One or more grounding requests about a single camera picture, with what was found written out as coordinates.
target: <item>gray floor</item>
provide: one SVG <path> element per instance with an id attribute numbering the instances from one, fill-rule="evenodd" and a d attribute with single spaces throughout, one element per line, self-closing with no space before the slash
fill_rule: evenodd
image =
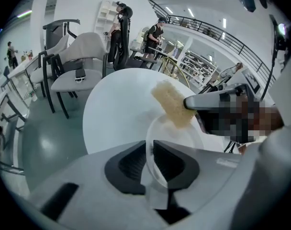
<path id="1" fill-rule="evenodd" d="M 21 162 L 30 191 L 51 174 L 87 154 L 82 120 L 90 91 L 77 92 L 77 99 L 67 93 L 61 94 L 69 119 L 66 119 L 56 94 L 51 93 L 54 114 L 40 87 L 36 94 L 38 100 L 30 104 L 22 139 Z"/>

